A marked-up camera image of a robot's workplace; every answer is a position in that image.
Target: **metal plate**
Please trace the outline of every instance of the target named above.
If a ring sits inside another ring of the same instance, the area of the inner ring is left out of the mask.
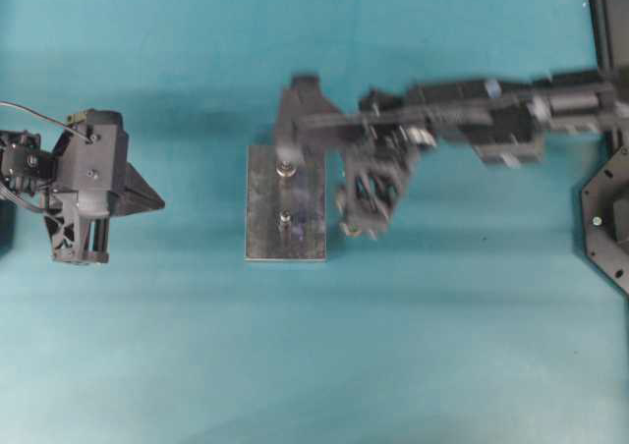
[[[307,156],[295,175],[276,171],[275,148],[249,147],[246,260],[325,260],[324,156]],[[291,222],[281,226],[287,210]]]
[[[629,254],[615,239],[613,201],[628,187],[629,150],[622,147],[581,191],[588,258],[627,294]]]

